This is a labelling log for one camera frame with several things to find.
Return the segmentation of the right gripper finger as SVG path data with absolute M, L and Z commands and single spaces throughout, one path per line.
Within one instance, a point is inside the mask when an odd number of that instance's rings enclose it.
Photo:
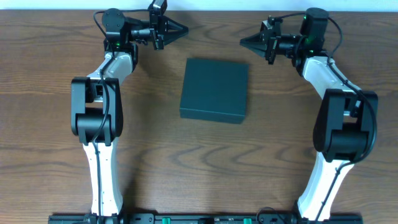
M 263 41 L 250 42 L 250 41 L 246 41 L 246 40 L 242 39 L 240 41 L 240 45 L 251 50 L 252 52 L 254 52 L 255 54 L 257 54 L 258 56 L 260 56 L 262 58 L 266 57 L 267 42 L 263 42 Z
M 258 44 L 262 42 L 262 32 L 253 34 L 240 40 L 241 44 Z

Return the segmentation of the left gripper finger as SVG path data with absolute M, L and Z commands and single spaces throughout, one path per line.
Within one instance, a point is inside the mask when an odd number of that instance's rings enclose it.
M 187 30 L 179 30 L 175 32 L 168 32 L 163 36 L 163 45 L 169 45 L 172 42 L 176 41 L 177 39 L 184 37 L 188 34 Z
M 164 22 L 164 29 L 166 34 L 188 34 L 188 27 L 174 21 L 173 19 L 162 16 Z

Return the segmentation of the dark green gift box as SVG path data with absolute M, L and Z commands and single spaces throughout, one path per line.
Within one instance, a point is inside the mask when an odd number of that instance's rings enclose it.
M 187 59 L 180 117 L 242 123 L 246 117 L 248 71 L 246 63 Z

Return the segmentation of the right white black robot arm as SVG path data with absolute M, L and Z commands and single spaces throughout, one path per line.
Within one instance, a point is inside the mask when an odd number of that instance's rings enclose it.
M 354 85 L 337 68 L 334 51 L 324 49 L 325 32 L 334 23 L 317 7 L 301 13 L 299 34 L 281 31 L 284 16 L 269 16 L 257 34 L 240 44 L 274 63 L 276 56 L 291 59 L 298 74 L 322 99 L 313 129 L 315 165 L 303 194 L 289 213 L 264 207 L 258 223 L 362 223 L 361 215 L 331 214 L 331 205 L 345 175 L 371 153 L 377 138 L 378 96 Z

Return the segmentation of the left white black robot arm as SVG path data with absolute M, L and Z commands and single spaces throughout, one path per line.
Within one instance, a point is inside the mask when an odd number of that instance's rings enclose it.
M 123 131 L 121 84 L 133 73 L 138 45 L 152 43 L 162 50 L 188 34 L 188 27 L 151 5 L 147 20 L 126 16 L 116 8 L 100 11 L 95 24 L 104 35 L 104 60 L 91 74 L 71 81 L 71 130 L 88 159 L 93 193 L 83 223 L 124 223 L 116 150 Z

